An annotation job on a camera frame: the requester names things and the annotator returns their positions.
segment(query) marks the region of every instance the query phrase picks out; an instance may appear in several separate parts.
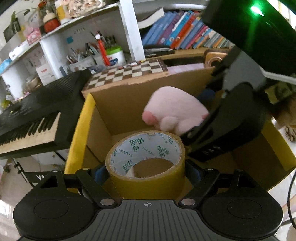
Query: white bottle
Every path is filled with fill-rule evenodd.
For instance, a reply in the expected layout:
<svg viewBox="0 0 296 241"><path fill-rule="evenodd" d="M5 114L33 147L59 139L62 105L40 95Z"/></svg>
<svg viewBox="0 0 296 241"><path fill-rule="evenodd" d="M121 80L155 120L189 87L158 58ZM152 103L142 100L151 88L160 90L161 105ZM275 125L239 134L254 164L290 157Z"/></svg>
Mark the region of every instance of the white bottle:
<svg viewBox="0 0 296 241"><path fill-rule="evenodd" d="M57 9L57 15L59 16L59 21L61 24L69 22L72 17L69 15L68 7L61 4L62 0L57 0L54 4Z"/></svg>

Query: green light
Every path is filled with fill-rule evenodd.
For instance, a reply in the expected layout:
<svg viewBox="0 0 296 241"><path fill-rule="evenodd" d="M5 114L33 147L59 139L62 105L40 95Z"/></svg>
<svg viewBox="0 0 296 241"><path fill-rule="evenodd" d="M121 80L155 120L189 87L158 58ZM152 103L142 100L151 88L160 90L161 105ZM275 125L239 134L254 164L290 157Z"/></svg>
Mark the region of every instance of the green light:
<svg viewBox="0 0 296 241"><path fill-rule="evenodd" d="M253 5L253 6L251 7L251 10L252 10L253 13L260 14L261 16L264 17L264 14L263 14L263 13L261 12L261 10L260 10L258 7L256 7L255 5Z"/></svg>

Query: row of books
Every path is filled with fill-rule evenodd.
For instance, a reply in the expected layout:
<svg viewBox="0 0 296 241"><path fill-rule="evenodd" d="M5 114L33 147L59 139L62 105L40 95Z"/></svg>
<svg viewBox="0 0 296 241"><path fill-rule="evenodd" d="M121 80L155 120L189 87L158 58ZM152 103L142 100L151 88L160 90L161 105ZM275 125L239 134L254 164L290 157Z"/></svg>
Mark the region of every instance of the row of books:
<svg viewBox="0 0 296 241"><path fill-rule="evenodd" d="M226 48L229 40L206 26L198 11L166 12L142 38L143 46L166 45L171 49Z"/></svg>

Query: red marker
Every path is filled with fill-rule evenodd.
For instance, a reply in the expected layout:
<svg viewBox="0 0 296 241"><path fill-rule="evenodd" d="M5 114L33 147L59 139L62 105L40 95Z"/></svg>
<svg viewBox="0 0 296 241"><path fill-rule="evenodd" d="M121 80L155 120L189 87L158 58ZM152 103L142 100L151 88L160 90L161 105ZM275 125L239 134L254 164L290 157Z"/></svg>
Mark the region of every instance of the red marker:
<svg viewBox="0 0 296 241"><path fill-rule="evenodd" d="M107 58L106 50L105 50L104 44L103 44L103 42L101 40L101 35L97 34L96 39L98 40L98 45L99 45L99 48L100 48L100 52L101 52L104 64L106 66L109 66L110 62L109 62L109 60Z"/></svg>

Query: green lid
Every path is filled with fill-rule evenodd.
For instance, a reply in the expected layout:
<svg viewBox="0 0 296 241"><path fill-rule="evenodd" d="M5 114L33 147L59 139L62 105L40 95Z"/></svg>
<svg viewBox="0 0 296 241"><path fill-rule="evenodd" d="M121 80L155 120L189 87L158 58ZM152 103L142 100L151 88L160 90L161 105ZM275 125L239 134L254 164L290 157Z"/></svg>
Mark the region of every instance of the green lid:
<svg viewBox="0 0 296 241"><path fill-rule="evenodd" d="M114 46L112 48L106 49L106 54L111 55L111 54L114 54L114 53L118 53L121 50L122 50L122 48L119 45L116 45L116 46Z"/></svg>

